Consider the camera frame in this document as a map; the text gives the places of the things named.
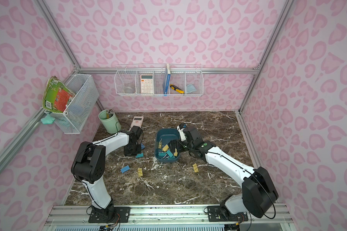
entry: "calculator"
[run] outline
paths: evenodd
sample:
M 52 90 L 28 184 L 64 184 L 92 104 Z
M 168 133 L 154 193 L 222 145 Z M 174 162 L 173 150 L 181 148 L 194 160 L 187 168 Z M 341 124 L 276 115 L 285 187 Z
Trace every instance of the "calculator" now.
M 153 75 L 140 75 L 140 93 L 154 94 Z
M 143 124 L 143 119 L 143 116 L 134 116 L 129 131 L 133 126 L 138 126 L 141 128 L 141 125 Z

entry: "green book cover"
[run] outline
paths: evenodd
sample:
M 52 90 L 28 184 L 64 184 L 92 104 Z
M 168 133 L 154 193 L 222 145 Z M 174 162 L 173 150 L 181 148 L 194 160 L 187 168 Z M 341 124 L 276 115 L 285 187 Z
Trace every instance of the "green book cover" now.
M 64 112 L 75 94 L 66 87 L 57 77 L 53 76 L 48 80 L 44 96 L 42 97 L 42 107 L 50 112 Z

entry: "basket divider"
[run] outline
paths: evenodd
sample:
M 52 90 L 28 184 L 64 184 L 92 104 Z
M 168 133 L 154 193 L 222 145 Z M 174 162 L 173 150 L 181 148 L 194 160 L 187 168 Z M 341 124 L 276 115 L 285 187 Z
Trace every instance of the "basket divider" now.
M 184 83 L 184 87 L 185 87 L 185 95 L 187 95 L 188 93 L 186 92 L 186 71 L 184 71 L 184 76 L 185 76 L 185 83 Z
M 138 83 L 136 82 L 137 78 L 138 78 L 138 71 L 135 72 L 135 93 L 138 92 Z

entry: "book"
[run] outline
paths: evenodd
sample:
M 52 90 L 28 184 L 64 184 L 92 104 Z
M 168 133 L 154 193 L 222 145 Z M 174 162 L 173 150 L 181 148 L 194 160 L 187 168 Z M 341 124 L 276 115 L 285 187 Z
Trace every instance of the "book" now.
M 170 82 L 170 77 L 171 77 L 171 71 L 170 71 L 170 65 L 167 63 L 166 64 L 166 70 L 165 70 L 165 79 L 163 80 L 163 94 L 167 94 L 168 91 L 168 86 Z
M 75 97 L 73 91 L 66 87 L 57 77 L 53 76 L 46 84 L 42 107 L 50 112 L 64 112 Z

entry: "blue plastic tray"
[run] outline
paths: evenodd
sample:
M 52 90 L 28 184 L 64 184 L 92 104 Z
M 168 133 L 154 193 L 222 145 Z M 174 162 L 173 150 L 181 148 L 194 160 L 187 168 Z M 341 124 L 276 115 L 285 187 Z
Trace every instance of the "blue plastic tray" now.
M 177 157 L 175 159 L 171 159 L 171 160 L 160 159 L 162 157 L 158 156 L 158 152 L 162 152 L 162 150 L 158 149 L 158 145 L 159 145 L 159 141 L 161 141 L 161 139 L 162 139 L 162 147 L 164 147 L 166 144 L 168 144 L 172 140 L 180 139 L 180 134 L 177 131 L 177 129 L 175 129 L 175 128 L 163 128 L 157 132 L 157 136 L 155 138 L 154 155 L 155 155 L 155 158 L 157 158 L 157 160 L 159 162 L 162 162 L 162 163 L 173 163 L 173 162 L 179 160 L 180 153 L 177 154 Z

